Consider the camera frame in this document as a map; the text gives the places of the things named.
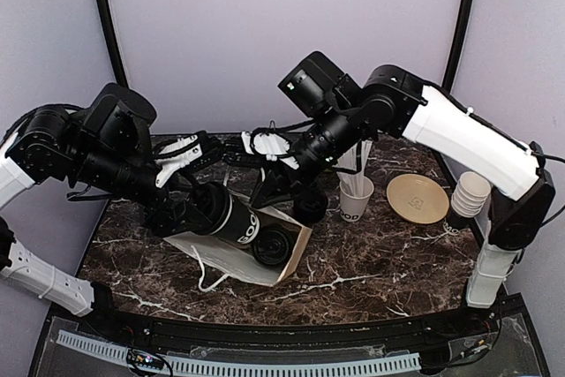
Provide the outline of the stack of black lids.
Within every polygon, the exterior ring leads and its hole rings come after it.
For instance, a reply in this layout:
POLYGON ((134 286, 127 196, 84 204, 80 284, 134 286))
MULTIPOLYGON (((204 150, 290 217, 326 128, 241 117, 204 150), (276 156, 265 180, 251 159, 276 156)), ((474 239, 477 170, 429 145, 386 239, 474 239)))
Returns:
POLYGON ((320 192, 310 193, 293 201, 292 216, 303 225, 320 222, 328 208, 328 197, 320 192))

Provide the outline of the black paper coffee cup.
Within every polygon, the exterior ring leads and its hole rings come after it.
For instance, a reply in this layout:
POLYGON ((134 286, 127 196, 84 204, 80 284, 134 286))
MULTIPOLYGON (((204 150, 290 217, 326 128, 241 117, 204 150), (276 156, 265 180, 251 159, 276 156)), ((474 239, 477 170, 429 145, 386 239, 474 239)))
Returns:
POLYGON ((259 231, 259 217, 241 200, 230 195, 226 213, 209 234, 238 245, 248 245, 258 236, 259 231))

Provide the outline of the single black lid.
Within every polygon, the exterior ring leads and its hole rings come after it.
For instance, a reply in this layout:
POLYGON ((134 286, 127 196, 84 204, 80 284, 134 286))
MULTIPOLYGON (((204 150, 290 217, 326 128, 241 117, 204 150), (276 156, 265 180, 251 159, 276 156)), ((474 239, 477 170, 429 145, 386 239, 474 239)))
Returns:
POLYGON ((194 187, 191 198, 197 211, 204 217, 204 221, 193 232, 200 236, 219 233, 226 225, 232 210, 228 189, 221 183, 209 182, 194 187))
POLYGON ((252 241, 252 256, 265 267, 279 267, 285 264, 294 247, 290 232, 279 224, 262 227, 252 241))

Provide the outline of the brown paper bag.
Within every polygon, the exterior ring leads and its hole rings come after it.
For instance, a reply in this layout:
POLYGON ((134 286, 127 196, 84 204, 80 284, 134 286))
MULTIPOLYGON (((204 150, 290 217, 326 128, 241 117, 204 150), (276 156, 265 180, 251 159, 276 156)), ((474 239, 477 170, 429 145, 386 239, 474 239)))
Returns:
POLYGON ((225 278, 231 277, 243 283, 268 288, 275 287, 297 270, 312 229, 275 207, 256 209, 251 207, 248 198, 244 195, 236 192, 230 194, 241 200, 259 217, 260 229, 271 224, 279 224, 290 232, 295 244, 292 255, 285 264, 271 268, 262 266, 252 256, 252 243, 238 245, 211 235, 200 236, 190 231, 169 236, 165 240, 195 259, 202 267, 209 266, 221 271, 225 278))

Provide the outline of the stack of paper cups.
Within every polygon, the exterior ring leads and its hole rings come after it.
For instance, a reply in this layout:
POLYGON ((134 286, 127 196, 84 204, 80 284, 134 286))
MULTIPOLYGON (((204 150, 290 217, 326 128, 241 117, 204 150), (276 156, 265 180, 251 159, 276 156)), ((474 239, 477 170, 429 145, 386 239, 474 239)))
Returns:
POLYGON ((485 178, 473 171, 464 172, 451 195, 443 229, 458 234, 482 210, 490 192, 491 185, 485 178))

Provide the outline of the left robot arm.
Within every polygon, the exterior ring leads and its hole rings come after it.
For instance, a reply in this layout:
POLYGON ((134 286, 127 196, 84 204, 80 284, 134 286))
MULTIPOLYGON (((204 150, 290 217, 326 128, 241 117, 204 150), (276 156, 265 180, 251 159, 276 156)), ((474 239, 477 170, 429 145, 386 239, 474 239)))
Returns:
POLYGON ((145 97, 115 83, 87 107, 48 103, 28 111, 1 141, 1 204, 54 178, 140 204, 157 237, 216 235, 234 201, 224 185, 201 184, 189 171, 204 154, 206 134, 156 151, 150 134, 156 118, 145 97))

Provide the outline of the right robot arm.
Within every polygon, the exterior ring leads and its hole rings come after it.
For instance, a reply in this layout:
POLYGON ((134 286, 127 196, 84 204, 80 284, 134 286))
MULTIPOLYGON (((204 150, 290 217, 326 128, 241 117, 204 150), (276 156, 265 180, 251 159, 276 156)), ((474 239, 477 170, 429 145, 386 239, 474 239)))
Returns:
POLYGON ((450 318, 459 336, 485 320, 517 254, 548 223, 555 188, 539 144, 512 139, 431 81, 385 64, 364 85, 319 51, 304 58, 279 84, 306 115, 301 135, 281 129, 244 132, 245 151, 263 160, 252 205, 293 200, 359 141, 380 133, 443 154, 479 174, 491 200, 491 229, 467 284, 466 304, 450 318))

